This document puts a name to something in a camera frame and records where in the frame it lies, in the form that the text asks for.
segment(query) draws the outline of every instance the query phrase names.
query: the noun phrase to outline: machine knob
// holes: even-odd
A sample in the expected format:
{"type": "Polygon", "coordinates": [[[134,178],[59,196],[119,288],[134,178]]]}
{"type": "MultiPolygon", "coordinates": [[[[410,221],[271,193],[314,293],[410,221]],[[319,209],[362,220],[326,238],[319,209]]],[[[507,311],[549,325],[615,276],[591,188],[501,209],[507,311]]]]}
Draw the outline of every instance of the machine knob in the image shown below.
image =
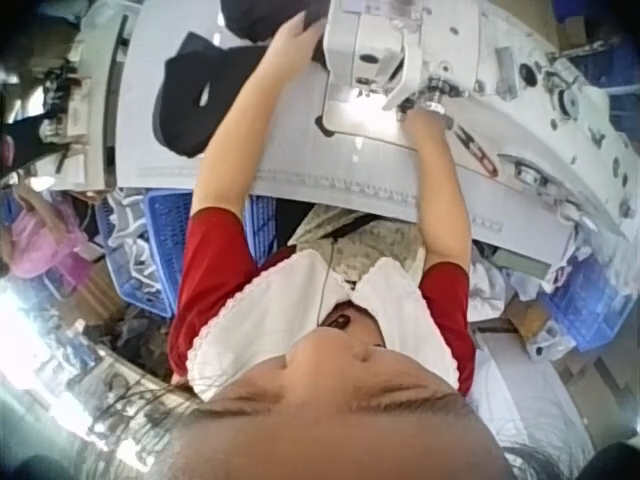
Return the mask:
{"type": "Polygon", "coordinates": [[[573,90],[558,92],[558,105],[564,118],[576,120],[580,115],[580,102],[573,90]]]}
{"type": "Polygon", "coordinates": [[[444,115],[446,113],[444,105],[438,102],[424,102],[422,104],[422,108],[429,112],[439,113],[440,115],[444,115]]]}
{"type": "Polygon", "coordinates": [[[542,184],[543,177],[537,170],[526,165],[516,165],[516,178],[533,188],[537,188],[542,184]]]}

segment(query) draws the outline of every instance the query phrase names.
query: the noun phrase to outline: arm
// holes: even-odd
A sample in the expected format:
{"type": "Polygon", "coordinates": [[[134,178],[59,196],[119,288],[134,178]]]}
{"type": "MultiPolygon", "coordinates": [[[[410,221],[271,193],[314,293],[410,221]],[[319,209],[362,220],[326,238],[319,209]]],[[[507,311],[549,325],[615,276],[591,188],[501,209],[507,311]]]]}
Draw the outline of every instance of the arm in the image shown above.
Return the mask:
{"type": "Polygon", "coordinates": [[[321,24],[307,31],[303,25],[300,14],[280,28],[211,138],[193,192],[192,215],[221,207],[242,218],[280,92],[308,65],[322,35],[321,24]]]}
{"type": "Polygon", "coordinates": [[[442,119],[413,110],[405,130],[418,151],[418,224],[427,257],[424,269],[451,262],[469,271],[471,227],[442,119]]]}
{"type": "Polygon", "coordinates": [[[0,264],[4,262],[8,265],[11,263],[11,257],[13,257],[11,230],[8,227],[0,226],[0,264]]]}
{"type": "Polygon", "coordinates": [[[14,194],[27,211],[35,211],[40,215],[47,228],[56,229],[63,223],[53,206],[27,184],[16,185],[14,194]]]}

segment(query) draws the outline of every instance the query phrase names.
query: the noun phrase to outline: hand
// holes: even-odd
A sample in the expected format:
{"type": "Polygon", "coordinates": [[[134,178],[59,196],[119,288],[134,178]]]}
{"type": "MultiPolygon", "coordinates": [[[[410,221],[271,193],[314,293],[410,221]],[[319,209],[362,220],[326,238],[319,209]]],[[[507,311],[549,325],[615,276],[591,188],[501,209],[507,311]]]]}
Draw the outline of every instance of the hand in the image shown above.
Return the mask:
{"type": "Polygon", "coordinates": [[[402,125],[407,137],[415,147],[425,139],[444,139],[447,129],[442,115],[420,108],[410,110],[402,125]]]}
{"type": "Polygon", "coordinates": [[[258,71],[268,81],[284,85],[299,75],[311,62],[316,44],[322,37],[325,21],[304,30],[305,12],[284,23],[277,31],[260,62],[258,71]]]}

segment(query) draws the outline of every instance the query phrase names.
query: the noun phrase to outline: pink shirt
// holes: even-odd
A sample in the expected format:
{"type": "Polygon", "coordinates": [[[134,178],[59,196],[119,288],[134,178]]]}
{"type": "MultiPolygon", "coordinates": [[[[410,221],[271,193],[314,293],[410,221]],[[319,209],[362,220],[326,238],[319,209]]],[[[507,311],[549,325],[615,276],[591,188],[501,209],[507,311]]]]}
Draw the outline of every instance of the pink shirt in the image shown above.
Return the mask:
{"type": "Polygon", "coordinates": [[[67,202],[57,202],[54,207],[68,232],[60,245],[37,213],[23,210],[11,225],[13,254],[10,267],[16,277],[34,278],[52,267],[64,266],[64,260],[87,241],[71,206],[67,202]]]}

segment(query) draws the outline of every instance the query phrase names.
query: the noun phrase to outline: metal part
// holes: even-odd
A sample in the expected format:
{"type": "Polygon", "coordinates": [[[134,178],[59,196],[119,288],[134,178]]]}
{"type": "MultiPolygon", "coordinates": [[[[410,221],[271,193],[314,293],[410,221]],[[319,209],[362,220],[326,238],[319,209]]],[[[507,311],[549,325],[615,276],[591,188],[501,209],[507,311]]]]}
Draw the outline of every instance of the metal part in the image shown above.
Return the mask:
{"type": "Polygon", "coordinates": [[[538,86],[538,75],[533,67],[528,63],[521,64],[518,69],[518,73],[527,87],[533,88],[538,86]]]}
{"type": "Polygon", "coordinates": [[[563,222],[576,223],[580,222],[582,212],[580,208],[569,200],[563,200],[558,205],[558,218],[563,222]]]}
{"type": "Polygon", "coordinates": [[[496,85],[496,93],[505,102],[518,98],[518,83],[516,77],[516,64],[511,47],[496,48],[500,79],[496,85]]]}
{"type": "Polygon", "coordinates": [[[638,212],[633,208],[629,200],[623,200],[620,202],[620,216],[627,220],[633,220],[636,218],[638,212]]]}
{"type": "Polygon", "coordinates": [[[557,95],[558,109],[566,120],[577,120],[580,115],[580,102],[573,90],[560,90],[557,95]]]}
{"type": "Polygon", "coordinates": [[[479,95],[484,95],[487,91],[487,85],[482,80],[476,80],[476,83],[473,85],[473,91],[479,95]]]}
{"type": "Polygon", "coordinates": [[[573,58],[582,57],[584,55],[590,55],[592,53],[604,52],[612,46],[620,43],[620,37],[613,37],[608,40],[600,40],[584,47],[573,48],[571,50],[565,50],[563,52],[548,52],[546,54],[547,60],[552,65],[560,58],[573,58]]]}
{"type": "Polygon", "coordinates": [[[469,92],[466,90],[462,90],[457,85],[436,76],[430,77],[427,85],[417,94],[422,108],[441,115],[446,113],[442,105],[444,97],[467,98],[468,96],[469,92]]]}
{"type": "Polygon", "coordinates": [[[522,164],[516,164],[516,179],[533,188],[537,188],[544,182],[544,177],[537,170],[522,164]]]}

